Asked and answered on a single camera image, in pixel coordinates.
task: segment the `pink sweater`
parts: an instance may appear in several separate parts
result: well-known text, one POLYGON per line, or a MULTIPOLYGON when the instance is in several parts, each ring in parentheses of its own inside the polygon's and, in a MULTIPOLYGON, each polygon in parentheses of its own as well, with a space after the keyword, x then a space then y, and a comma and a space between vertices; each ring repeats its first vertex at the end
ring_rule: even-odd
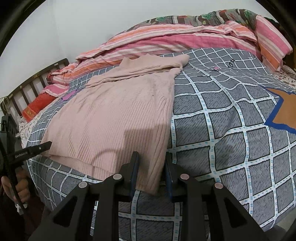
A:
POLYGON ((155 194, 164 164, 174 101, 174 77, 188 55, 125 58, 94 76, 51 120, 44 155, 104 180, 140 154, 137 188, 155 194))

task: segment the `striped pillow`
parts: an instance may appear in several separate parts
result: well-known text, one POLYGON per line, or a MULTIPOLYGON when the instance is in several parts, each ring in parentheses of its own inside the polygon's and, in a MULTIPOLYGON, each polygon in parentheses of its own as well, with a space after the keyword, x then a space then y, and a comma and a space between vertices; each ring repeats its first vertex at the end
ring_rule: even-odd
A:
POLYGON ((283 58, 293 49, 285 37, 264 17, 256 16, 256 35, 261 49, 263 64, 271 72, 280 70, 283 58))

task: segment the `bed headboard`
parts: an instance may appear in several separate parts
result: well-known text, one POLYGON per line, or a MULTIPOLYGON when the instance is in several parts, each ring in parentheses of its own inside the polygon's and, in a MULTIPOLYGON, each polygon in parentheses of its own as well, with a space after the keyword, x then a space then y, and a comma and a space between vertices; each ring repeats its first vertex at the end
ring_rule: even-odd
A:
POLYGON ((6 107, 9 107, 8 111, 12 114, 15 121, 17 121, 18 117, 22 117, 22 111, 39 95, 40 91, 48 85, 46 81, 48 73, 67 65, 69 65, 69 61, 66 58, 62 59, 37 72, 16 87, 7 98, 0 103, 3 114, 7 114, 6 107))

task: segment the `metal screw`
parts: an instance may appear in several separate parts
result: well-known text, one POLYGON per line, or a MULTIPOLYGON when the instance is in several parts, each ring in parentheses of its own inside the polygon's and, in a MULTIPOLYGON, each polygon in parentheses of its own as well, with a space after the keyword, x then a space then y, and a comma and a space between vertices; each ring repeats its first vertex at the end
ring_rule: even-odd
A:
POLYGON ((188 180, 189 179, 189 175, 186 174, 186 173, 183 173, 180 175, 180 178, 183 179, 183 180, 188 180))
POLYGON ((223 187, 222 183, 215 183, 215 188, 222 189, 223 187))
POLYGON ((120 180, 121 178, 122 178, 122 175, 119 173, 113 175, 113 179, 115 180, 120 180))
POLYGON ((87 186, 87 182, 81 182, 78 184, 80 188, 85 188, 87 186))

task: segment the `mattress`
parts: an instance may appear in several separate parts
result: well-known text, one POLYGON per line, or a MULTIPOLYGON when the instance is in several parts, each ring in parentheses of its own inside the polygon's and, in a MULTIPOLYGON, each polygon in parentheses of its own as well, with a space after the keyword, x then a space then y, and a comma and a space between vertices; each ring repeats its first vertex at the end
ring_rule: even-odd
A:
MULTIPOLYGON (((222 182, 268 230, 296 204, 296 135, 264 124, 279 100, 264 87, 294 89, 246 51, 205 48, 184 53, 190 61, 175 78, 168 143, 172 160, 201 182, 222 182)), ((92 76, 112 68, 72 81, 69 92, 81 91, 92 76)), ((41 142, 50 120, 66 103, 59 99, 46 109, 27 146, 41 142)), ((51 210, 79 182, 100 182, 43 156, 28 160, 28 167, 41 200, 51 210)), ((163 184, 157 196, 137 190, 131 204, 119 204, 120 239, 179 240, 181 207, 169 202, 163 184)), ((208 233, 207 215, 205 220, 208 233)))

